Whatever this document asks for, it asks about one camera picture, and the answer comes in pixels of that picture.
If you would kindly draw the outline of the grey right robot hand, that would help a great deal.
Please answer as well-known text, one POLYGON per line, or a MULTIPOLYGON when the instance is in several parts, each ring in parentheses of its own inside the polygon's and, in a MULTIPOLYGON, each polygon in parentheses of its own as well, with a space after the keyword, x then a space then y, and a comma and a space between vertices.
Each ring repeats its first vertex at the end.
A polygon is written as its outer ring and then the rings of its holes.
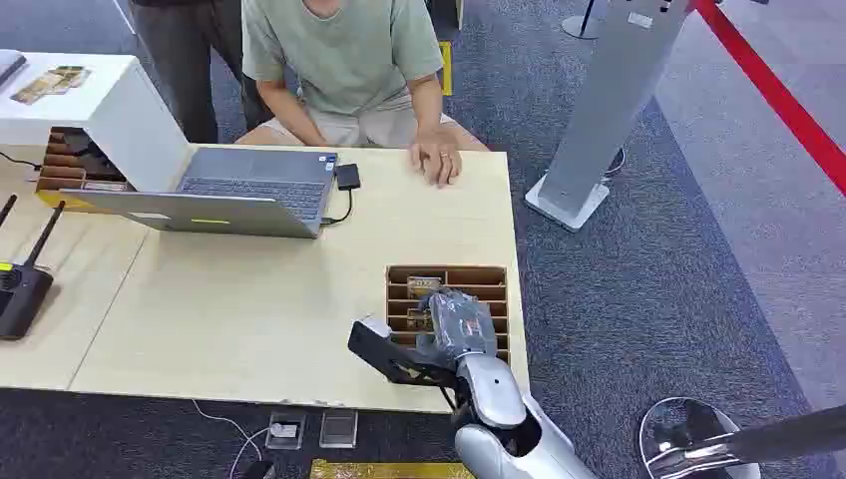
POLYGON ((497 338, 489 306, 476 296, 441 288, 419 302, 432 323, 432 333, 416 337, 415 348, 437 365, 457 371, 473 354, 495 356, 497 338))

